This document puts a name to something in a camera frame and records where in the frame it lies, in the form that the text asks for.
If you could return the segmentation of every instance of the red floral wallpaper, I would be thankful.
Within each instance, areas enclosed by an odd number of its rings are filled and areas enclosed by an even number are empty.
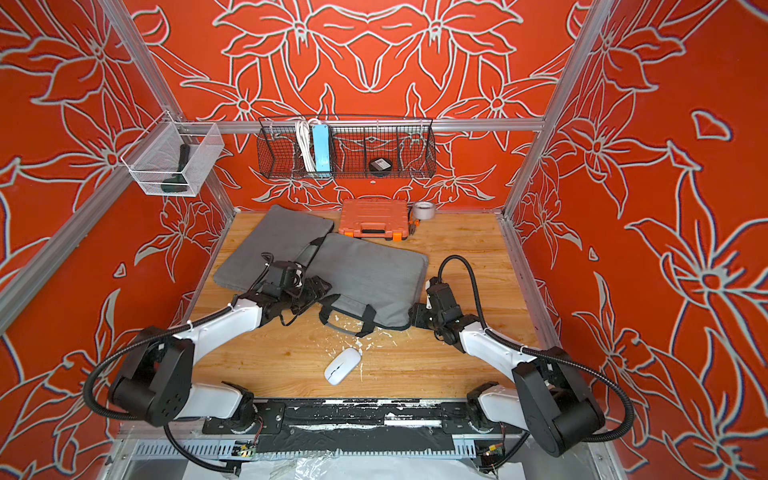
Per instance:
[[[127,0],[186,116],[255,121],[321,112],[431,118],[544,114],[588,0]],[[431,180],[265,180],[252,136],[216,172],[234,204],[339,208],[345,197],[504,204],[531,132],[439,135]]]
[[[765,45],[765,2],[617,2],[514,214],[630,478],[768,476]]]
[[[0,82],[1,289],[159,108],[88,0],[3,2]],[[183,316],[224,223],[206,188],[125,191],[0,337],[0,478],[95,478],[118,425],[84,407],[86,375],[138,329]]]
[[[96,0],[0,8],[0,290],[160,113]]]
[[[0,478],[96,477],[119,422],[84,406],[82,383],[138,330],[181,320],[224,225],[206,187],[118,199],[2,336]]]

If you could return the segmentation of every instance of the blue power strip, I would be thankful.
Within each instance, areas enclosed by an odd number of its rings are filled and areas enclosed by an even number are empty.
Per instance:
[[[331,171],[331,157],[328,145],[328,125],[312,126],[312,142],[315,146],[315,169],[318,172]]]

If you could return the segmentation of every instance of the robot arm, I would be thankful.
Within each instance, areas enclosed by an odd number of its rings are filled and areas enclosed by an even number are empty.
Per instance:
[[[134,349],[109,390],[109,399],[154,426],[187,417],[226,419],[234,431],[253,424],[253,394],[243,387],[192,383],[192,367],[201,358],[236,336],[266,325],[290,309],[300,314],[330,290],[317,276],[303,278],[295,262],[270,262],[261,279],[233,298],[227,308],[205,324]],[[134,343],[163,332],[148,327]]]
[[[435,338],[484,360],[515,383],[516,389],[487,383],[470,392],[469,411],[478,427],[492,422],[515,425],[557,457],[605,426],[602,410],[575,368],[500,343],[493,337],[519,345],[484,329],[477,316],[462,314],[447,283],[432,278],[427,283],[427,304],[417,303],[410,314],[413,326],[433,330]],[[542,354],[570,360],[558,347]]]

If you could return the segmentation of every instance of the metal grate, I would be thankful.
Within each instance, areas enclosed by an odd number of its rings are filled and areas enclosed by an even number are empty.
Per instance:
[[[330,174],[306,171],[295,127],[286,126],[286,121],[301,117],[261,118],[260,173],[266,178],[430,178],[435,174],[431,119],[343,117],[352,120],[329,129]],[[314,147],[310,149],[314,156]]]
[[[236,457],[232,452],[239,448],[236,440],[233,439],[189,439],[180,440],[181,445],[192,452],[193,455],[209,460],[287,460],[291,458],[306,458],[318,455],[330,455],[334,457],[342,456],[395,456],[408,458],[441,458],[448,460],[460,460],[462,458],[474,458],[477,455],[475,441],[471,439],[453,439],[453,450],[408,450],[408,451],[387,451],[387,452],[344,452],[336,450],[333,452],[319,450],[296,450],[292,452],[262,452],[249,458]],[[177,452],[169,441],[158,440],[139,440],[139,443],[132,456],[133,460],[149,460],[163,458],[180,458],[181,454]]]

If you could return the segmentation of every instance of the white wire basket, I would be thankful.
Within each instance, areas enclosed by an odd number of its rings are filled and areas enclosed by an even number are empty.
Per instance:
[[[123,153],[121,161],[147,195],[195,197],[224,149],[219,127],[212,123],[203,141],[185,144],[179,123],[159,120],[155,119],[144,130]],[[153,124],[157,124],[157,132],[153,130],[147,135]],[[128,155],[140,141],[149,144],[142,145],[138,155]]]

